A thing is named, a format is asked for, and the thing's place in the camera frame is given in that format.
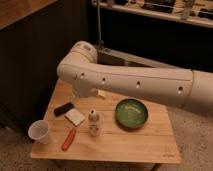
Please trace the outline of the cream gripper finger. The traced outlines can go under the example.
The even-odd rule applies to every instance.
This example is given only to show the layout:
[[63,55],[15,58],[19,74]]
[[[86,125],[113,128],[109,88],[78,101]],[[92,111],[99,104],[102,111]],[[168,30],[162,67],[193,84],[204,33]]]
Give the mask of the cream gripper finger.
[[103,90],[97,90],[97,95],[96,97],[106,99],[106,93]]

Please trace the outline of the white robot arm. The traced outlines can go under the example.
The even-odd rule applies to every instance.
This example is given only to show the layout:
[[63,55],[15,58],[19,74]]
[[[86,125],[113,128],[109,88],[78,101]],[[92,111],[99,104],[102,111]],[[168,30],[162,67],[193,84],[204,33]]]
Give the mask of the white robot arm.
[[93,45],[78,41],[57,66],[57,75],[80,98],[104,90],[213,117],[213,73],[109,66],[97,58]]

